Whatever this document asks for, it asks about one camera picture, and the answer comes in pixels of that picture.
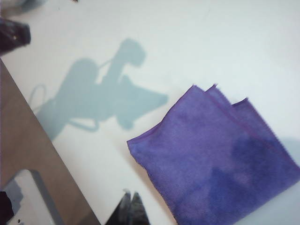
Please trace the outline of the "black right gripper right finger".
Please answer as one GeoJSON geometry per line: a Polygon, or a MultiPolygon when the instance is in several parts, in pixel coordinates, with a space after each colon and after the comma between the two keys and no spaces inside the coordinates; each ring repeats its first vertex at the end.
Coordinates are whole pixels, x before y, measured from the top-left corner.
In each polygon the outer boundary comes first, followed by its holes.
{"type": "Polygon", "coordinates": [[[149,225],[149,219],[140,195],[135,192],[132,199],[132,224],[149,225]]]}

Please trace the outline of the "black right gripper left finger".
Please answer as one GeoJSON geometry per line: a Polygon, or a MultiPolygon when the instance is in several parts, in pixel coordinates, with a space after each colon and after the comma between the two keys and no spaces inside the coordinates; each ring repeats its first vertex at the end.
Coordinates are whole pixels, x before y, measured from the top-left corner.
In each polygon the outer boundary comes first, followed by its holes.
{"type": "Polygon", "coordinates": [[[131,207],[131,193],[128,189],[124,189],[124,195],[119,204],[113,211],[112,215],[106,222],[106,225],[128,225],[129,211],[131,207]]]}

